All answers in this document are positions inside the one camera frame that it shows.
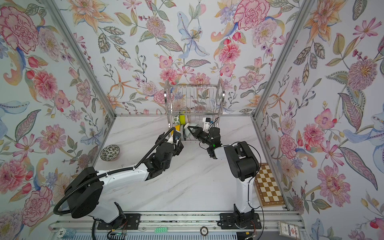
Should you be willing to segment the dark blue floral bowl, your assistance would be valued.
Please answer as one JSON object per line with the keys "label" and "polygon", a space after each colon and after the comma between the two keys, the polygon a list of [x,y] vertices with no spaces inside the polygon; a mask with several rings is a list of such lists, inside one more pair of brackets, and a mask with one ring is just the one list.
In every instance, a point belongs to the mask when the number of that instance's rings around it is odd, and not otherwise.
{"label": "dark blue floral bowl", "polygon": [[181,140],[185,141],[186,135],[185,135],[184,125],[180,125],[180,133],[181,133]]}

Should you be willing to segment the lime green plastic bowl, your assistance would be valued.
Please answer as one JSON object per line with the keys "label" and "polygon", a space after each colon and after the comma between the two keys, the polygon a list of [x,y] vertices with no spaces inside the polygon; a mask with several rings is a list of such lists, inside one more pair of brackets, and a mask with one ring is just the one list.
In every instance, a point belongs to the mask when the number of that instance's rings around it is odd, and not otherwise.
{"label": "lime green plastic bowl", "polygon": [[185,125],[188,122],[188,118],[184,114],[179,115],[180,125]]}

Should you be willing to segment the silver wire dish rack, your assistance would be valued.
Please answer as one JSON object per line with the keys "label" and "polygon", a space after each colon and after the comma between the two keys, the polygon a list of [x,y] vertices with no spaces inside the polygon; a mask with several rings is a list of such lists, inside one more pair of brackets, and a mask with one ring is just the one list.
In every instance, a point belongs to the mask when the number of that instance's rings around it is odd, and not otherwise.
{"label": "silver wire dish rack", "polygon": [[197,123],[199,127],[203,127],[203,118],[209,117],[214,122],[211,128],[218,127],[225,96],[221,82],[216,85],[166,83],[164,101],[169,128],[175,127],[173,116],[180,114],[191,115],[191,123]]}

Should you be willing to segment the black white patterned bowl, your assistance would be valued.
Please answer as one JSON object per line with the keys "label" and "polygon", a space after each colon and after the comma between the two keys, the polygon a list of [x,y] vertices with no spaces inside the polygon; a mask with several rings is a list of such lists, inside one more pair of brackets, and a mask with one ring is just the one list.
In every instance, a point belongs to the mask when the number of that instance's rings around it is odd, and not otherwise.
{"label": "black white patterned bowl", "polygon": [[120,147],[117,145],[108,145],[100,153],[100,157],[105,162],[114,161],[120,154]]}

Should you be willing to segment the pale green celadon bowl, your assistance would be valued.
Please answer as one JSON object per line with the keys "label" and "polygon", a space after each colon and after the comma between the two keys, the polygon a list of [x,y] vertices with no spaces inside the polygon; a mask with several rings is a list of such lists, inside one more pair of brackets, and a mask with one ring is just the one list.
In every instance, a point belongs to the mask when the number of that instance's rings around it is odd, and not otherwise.
{"label": "pale green celadon bowl", "polygon": [[193,137],[192,132],[188,129],[188,127],[198,127],[197,123],[187,123],[183,127],[183,140],[184,141],[193,141],[195,138]]}

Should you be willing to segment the green leaf pattern bowl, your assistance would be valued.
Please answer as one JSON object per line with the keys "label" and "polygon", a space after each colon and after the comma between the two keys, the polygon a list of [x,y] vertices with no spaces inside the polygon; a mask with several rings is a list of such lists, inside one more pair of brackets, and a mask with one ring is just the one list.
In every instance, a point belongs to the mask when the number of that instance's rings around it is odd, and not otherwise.
{"label": "green leaf pattern bowl", "polygon": [[181,124],[180,116],[179,115],[174,115],[173,116],[173,125],[178,126],[180,124]]}

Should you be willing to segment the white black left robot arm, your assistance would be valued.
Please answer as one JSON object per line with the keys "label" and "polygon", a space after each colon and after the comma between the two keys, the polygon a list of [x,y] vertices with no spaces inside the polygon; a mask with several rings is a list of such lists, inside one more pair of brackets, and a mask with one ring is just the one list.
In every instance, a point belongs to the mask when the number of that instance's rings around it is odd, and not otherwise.
{"label": "white black left robot arm", "polygon": [[183,148],[181,133],[171,128],[161,134],[150,152],[132,167],[110,171],[96,171],[93,167],[84,169],[65,190],[71,217],[89,216],[114,228],[122,226],[127,221],[124,211],[108,194],[119,187],[160,176]]}

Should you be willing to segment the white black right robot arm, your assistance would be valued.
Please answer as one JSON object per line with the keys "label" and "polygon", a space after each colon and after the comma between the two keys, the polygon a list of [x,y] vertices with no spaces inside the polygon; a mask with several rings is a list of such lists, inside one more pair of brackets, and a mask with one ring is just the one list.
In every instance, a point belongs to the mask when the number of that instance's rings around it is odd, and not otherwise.
{"label": "white black right robot arm", "polygon": [[231,145],[221,143],[220,129],[210,128],[207,132],[198,126],[188,126],[188,130],[199,142],[207,145],[210,158],[226,160],[233,177],[237,180],[237,200],[234,204],[233,217],[237,226],[244,228],[254,220],[255,209],[251,207],[250,183],[260,170],[260,162],[251,146],[245,142]]}

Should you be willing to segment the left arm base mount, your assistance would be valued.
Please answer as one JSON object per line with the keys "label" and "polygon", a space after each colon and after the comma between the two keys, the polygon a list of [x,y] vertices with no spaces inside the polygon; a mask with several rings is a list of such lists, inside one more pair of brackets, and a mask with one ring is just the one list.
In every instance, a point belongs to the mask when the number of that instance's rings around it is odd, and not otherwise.
{"label": "left arm base mount", "polygon": [[137,230],[140,224],[140,214],[125,214],[110,223],[100,222],[98,230]]}

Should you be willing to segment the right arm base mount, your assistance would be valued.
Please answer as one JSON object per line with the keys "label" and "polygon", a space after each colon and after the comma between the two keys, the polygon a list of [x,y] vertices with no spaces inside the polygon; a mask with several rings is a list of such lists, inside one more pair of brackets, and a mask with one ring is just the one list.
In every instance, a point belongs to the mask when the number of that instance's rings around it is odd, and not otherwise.
{"label": "right arm base mount", "polygon": [[235,221],[233,213],[220,213],[220,219],[217,221],[217,225],[222,230],[261,230],[263,228],[262,221],[259,214],[255,213],[253,219],[241,226],[238,226]]}

